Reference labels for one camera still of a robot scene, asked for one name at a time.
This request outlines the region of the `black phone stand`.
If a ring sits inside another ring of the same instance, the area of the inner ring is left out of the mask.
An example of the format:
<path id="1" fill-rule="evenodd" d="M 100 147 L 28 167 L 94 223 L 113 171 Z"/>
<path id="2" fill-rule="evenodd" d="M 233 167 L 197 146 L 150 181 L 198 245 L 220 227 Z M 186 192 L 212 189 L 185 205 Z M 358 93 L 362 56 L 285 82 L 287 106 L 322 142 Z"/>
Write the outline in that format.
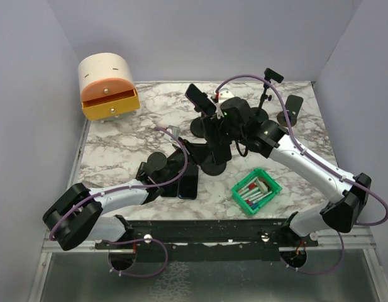
<path id="1" fill-rule="evenodd" d="M 226 169 L 226 162 L 215 164 L 211 156 L 209 156 L 201 165 L 201 170 L 209 176 L 218 176 Z"/>
<path id="2" fill-rule="evenodd" d="M 283 80 L 284 80 L 284 77 L 282 75 L 280 75 L 279 73 L 277 73 L 276 71 L 270 69 L 270 68 L 266 68 L 265 71 L 264 71 L 264 79 L 271 83 L 271 81 L 275 81 L 277 83 L 281 83 Z M 265 120 L 268 120 L 269 116 L 268 116 L 268 113 L 266 112 L 266 110 L 264 110 L 262 108 L 263 106 L 263 103 L 268 100 L 270 101 L 272 99 L 272 96 L 271 95 L 268 95 L 267 94 L 267 90 L 268 90 L 268 85 L 264 84 L 263 85 L 263 93 L 260 97 L 260 101 L 259 101 L 259 104 L 258 106 L 256 107 L 251 107 L 251 110 L 252 110 L 252 113 L 261 121 L 265 121 Z"/>
<path id="3" fill-rule="evenodd" d="M 204 138 L 204 128 L 202 124 L 202 118 L 207 116 L 199 107 L 194 107 L 195 112 L 200 113 L 200 117 L 194 118 L 190 124 L 191 133 L 197 138 Z"/>

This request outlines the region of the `black phone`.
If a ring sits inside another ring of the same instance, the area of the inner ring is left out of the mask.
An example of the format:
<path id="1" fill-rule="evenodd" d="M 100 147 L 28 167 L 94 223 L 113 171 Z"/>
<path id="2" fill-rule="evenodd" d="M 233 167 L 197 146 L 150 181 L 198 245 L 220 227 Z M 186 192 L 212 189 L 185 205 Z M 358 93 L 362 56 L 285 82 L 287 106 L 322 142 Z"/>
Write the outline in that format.
<path id="1" fill-rule="evenodd" d="M 180 199 L 196 199 L 199 179 L 199 169 L 196 165 L 188 165 L 182 177 L 179 179 L 177 196 Z"/>

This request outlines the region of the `grey silver phone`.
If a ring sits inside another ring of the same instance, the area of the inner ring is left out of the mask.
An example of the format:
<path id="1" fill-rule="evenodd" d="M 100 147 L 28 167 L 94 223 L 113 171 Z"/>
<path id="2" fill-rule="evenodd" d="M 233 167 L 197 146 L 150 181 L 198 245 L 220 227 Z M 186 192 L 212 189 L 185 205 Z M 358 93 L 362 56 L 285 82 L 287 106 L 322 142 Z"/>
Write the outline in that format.
<path id="1" fill-rule="evenodd" d="M 161 193 L 161 197 L 163 198 L 176 198 L 178 196 L 178 188 L 179 188 L 179 180 L 176 180 L 166 186 L 163 186 L 164 190 Z"/>

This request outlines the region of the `wood base phone stand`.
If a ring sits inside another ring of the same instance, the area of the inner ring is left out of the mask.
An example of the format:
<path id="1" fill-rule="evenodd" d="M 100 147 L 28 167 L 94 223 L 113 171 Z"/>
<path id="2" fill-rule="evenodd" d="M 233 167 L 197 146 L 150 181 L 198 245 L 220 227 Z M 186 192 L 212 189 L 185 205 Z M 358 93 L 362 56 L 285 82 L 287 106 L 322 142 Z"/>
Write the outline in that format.
<path id="1" fill-rule="evenodd" d="M 297 123 L 297 117 L 301 110 L 303 101 L 304 99 L 300 96 L 295 96 L 291 94 L 287 97 L 287 100 L 285 102 L 285 108 L 286 108 L 291 126 L 295 126 Z M 283 111 L 278 113 L 277 122 L 280 125 L 287 127 L 287 122 L 285 120 Z"/>

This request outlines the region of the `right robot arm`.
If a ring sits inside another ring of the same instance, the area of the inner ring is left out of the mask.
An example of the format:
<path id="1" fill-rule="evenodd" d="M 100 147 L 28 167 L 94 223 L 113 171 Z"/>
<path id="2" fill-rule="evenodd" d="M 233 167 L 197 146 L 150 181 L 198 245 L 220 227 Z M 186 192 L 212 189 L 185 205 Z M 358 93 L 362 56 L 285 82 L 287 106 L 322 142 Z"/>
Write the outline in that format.
<path id="1" fill-rule="evenodd" d="M 333 229 L 348 233 L 364 209 L 371 178 L 341 170 L 293 141 L 286 128 L 273 120 L 253 114 L 247 101 L 234 97 L 221 105 L 222 117 L 204 116 L 204 137 L 216 164 L 231 159 L 230 145 L 239 142 L 267 159 L 278 162 L 316 187 L 328 200 L 326 206 L 315 206 L 293 213 L 281 231 L 282 241 L 295 246 L 312 232 Z"/>

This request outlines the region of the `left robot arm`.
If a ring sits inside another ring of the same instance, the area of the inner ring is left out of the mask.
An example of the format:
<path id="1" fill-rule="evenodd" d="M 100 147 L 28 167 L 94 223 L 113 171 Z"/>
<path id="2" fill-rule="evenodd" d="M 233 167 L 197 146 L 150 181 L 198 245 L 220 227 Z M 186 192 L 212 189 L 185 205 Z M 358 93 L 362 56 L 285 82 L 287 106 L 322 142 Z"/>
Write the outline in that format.
<path id="1" fill-rule="evenodd" d="M 130 182 L 95 189 L 81 182 L 69 187 L 43 215 L 50 230 L 49 239 L 58 242 L 64 251 L 74 249 L 88 238 L 93 239 L 92 231 L 104 229 L 98 223 L 102 215 L 152 202 L 165 186 L 178 181 L 191 164 L 201 165 L 211 154 L 206 143 L 191 143 L 182 138 L 178 143 L 169 156 L 161 152 L 150 154 Z"/>

